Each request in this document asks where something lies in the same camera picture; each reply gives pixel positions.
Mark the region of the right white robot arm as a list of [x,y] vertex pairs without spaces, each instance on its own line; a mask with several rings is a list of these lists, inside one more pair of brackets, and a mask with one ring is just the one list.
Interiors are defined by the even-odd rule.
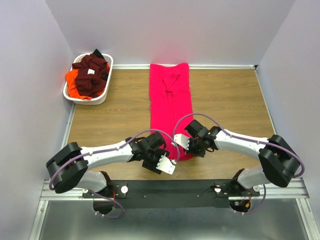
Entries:
[[206,152],[226,150],[253,158],[259,162],[254,168],[240,169],[223,188],[233,196],[242,196],[255,186],[274,184],[285,188],[297,171],[304,167],[297,154],[279,135],[270,138],[251,137],[234,133],[219,126],[208,129],[197,120],[192,120],[185,131],[186,153],[203,158]]

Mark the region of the maroon t shirt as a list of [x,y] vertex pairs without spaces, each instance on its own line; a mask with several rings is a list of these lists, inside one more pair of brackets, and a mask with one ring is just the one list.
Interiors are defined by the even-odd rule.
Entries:
[[75,87],[81,96],[97,98],[104,91],[110,69],[102,54],[85,55],[80,62],[72,64],[73,70],[78,70]]

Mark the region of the pink t shirt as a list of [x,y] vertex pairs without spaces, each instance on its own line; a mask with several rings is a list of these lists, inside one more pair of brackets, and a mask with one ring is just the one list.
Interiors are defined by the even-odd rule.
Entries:
[[194,119],[189,81],[188,63],[162,66],[152,63],[149,69],[150,127],[166,132],[170,136],[189,136],[185,127]]

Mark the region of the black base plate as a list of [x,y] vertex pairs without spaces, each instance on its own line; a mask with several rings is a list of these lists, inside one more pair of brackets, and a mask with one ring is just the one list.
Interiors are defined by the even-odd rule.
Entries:
[[93,201],[93,209],[104,215],[124,209],[229,208],[247,212],[245,197],[258,197],[258,190],[246,190],[231,179],[198,180],[115,180],[100,192],[115,197],[119,205],[92,193],[84,193]]

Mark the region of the left aluminium rail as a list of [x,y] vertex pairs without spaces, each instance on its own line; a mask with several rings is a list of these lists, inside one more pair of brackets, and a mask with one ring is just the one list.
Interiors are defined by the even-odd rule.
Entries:
[[61,131],[58,135],[57,146],[55,147],[54,151],[52,152],[52,156],[55,156],[67,144],[68,139],[69,139],[69,135],[70,135],[72,122],[73,122],[73,118],[75,115],[75,110],[76,110],[76,104],[70,103],[67,108],[66,115],[63,118]]

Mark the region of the orange t shirt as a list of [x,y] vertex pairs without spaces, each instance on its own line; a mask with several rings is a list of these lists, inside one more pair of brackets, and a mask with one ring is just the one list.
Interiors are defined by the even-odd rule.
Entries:
[[65,75],[68,95],[80,100],[91,100],[101,96],[105,91],[109,72],[108,64],[102,70],[86,67],[69,71]]

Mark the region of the back aluminium rail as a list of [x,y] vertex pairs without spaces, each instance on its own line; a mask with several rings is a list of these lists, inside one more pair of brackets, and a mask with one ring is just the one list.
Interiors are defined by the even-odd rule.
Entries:
[[[114,64],[117,70],[146,70],[150,68],[150,64]],[[245,65],[214,65],[214,64],[189,64],[191,70],[255,70],[257,67],[252,64]]]

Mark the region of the black t shirt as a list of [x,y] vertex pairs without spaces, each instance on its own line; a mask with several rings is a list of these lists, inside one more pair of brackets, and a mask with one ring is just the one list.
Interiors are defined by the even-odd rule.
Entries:
[[91,56],[94,58],[98,59],[105,59],[104,56],[101,54],[101,52],[98,49],[95,49],[92,53]]

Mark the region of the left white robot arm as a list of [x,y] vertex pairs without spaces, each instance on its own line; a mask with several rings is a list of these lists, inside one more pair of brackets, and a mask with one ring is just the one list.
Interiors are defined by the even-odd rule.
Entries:
[[165,139],[159,132],[98,147],[80,147],[71,142],[46,163],[49,188],[57,194],[82,188],[94,191],[101,198],[107,197],[111,180],[106,173],[93,172],[92,169],[114,163],[141,161],[147,170],[171,175],[175,166],[167,157],[169,152],[165,147]]

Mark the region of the front aluminium rail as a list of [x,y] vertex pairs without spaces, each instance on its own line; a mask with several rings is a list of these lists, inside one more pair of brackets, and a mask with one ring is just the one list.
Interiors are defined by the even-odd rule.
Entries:
[[129,198],[137,194],[146,199],[150,196],[171,197],[178,195],[191,196],[198,199],[205,194],[213,194],[214,197],[228,198],[229,200],[262,199],[266,193],[267,199],[308,199],[309,193],[302,178],[293,179],[285,188],[275,186],[272,183],[255,186],[250,192],[244,192],[239,196],[226,193],[226,179],[205,180],[114,180],[112,186],[115,189],[116,199]]

